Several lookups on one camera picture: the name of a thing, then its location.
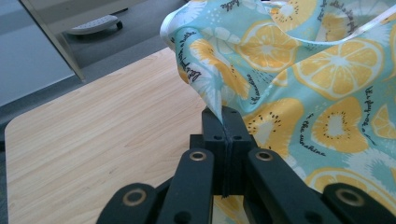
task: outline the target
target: black plastic bracket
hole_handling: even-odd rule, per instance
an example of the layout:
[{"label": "black plastic bracket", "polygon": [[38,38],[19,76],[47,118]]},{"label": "black plastic bracket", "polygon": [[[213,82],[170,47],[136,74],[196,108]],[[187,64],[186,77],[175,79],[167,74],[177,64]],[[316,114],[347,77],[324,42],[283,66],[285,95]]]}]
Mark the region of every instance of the black plastic bracket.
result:
[{"label": "black plastic bracket", "polygon": [[244,195],[250,223],[395,223],[364,191],[332,184],[310,189],[274,151],[257,148],[240,114],[223,107],[223,123],[206,109],[173,178],[158,188],[126,186],[97,223],[212,223],[213,195]]}]

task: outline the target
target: orange slice print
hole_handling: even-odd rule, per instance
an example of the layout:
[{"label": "orange slice print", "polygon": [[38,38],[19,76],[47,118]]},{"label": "orange slice print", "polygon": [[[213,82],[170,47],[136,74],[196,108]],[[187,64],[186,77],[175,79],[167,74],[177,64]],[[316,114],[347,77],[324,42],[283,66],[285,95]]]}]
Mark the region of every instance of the orange slice print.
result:
[{"label": "orange slice print", "polygon": [[248,82],[223,56],[216,53],[205,39],[198,39],[190,45],[191,53],[202,63],[214,66],[222,75],[224,83],[243,99],[248,98]]},{"label": "orange slice print", "polygon": [[393,71],[390,74],[389,77],[387,77],[385,80],[388,80],[392,77],[396,77],[396,24],[394,24],[392,26],[392,31],[390,32],[390,39],[389,39],[389,43],[390,43],[390,55],[392,57],[392,61],[393,61]]},{"label": "orange slice print", "polygon": [[243,196],[231,195],[227,198],[214,196],[214,205],[236,224],[248,223],[243,201]]},{"label": "orange slice print", "polygon": [[292,65],[299,42],[284,34],[272,21],[257,21],[247,30],[236,51],[250,66],[280,72]]},{"label": "orange slice print", "polygon": [[334,183],[351,185],[364,190],[379,203],[388,208],[393,215],[396,215],[396,200],[372,181],[352,171],[342,168],[321,168],[309,175],[305,183],[310,188],[320,192],[323,192],[327,185]]},{"label": "orange slice print", "polygon": [[395,124],[389,119],[388,106],[382,105],[371,122],[374,133],[383,138],[396,139]]},{"label": "orange slice print", "polygon": [[329,100],[367,86],[381,73],[384,52],[374,41],[352,39],[295,64],[296,78]]},{"label": "orange slice print", "polygon": [[280,72],[271,82],[280,87],[288,86],[288,70]]}]

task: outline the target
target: patterned fabric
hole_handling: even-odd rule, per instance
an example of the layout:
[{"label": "patterned fabric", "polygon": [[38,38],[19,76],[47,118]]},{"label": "patterned fabric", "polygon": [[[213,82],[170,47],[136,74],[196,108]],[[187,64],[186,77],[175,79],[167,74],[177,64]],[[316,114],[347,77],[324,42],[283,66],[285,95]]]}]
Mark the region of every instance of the patterned fabric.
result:
[{"label": "patterned fabric", "polygon": [[[180,76],[221,119],[243,116],[262,148],[312,189],[364,189],[396,215],[394,0],[195,0],[162,38]],[[246,223],[241,198],[216,223]]]}]

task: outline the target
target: chair wheel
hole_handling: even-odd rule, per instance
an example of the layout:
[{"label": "chair wheel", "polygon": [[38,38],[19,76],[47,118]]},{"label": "chair wheel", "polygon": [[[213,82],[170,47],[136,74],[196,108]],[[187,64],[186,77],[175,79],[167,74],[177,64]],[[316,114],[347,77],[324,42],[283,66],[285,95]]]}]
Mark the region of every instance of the chair wheel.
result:
[{"label": "chair wheel", "polygon": [[117,28],[119,28],[119,30],[120,30],[120,29],[122,29],[122,27],[123,27],[122,22],[121,21],[117,22]]}]

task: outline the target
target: wood grain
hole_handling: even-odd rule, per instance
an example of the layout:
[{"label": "wood grain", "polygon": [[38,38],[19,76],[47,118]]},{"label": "wood grain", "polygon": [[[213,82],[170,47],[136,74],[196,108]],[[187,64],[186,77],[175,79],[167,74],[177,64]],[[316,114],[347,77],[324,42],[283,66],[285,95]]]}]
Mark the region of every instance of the wood grain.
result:
[{"label": "wood grain", "polygon": [[204,108],[164,49],[15,118],[9,223],[95,223],[121,187],[158,186],[201,132]]}]

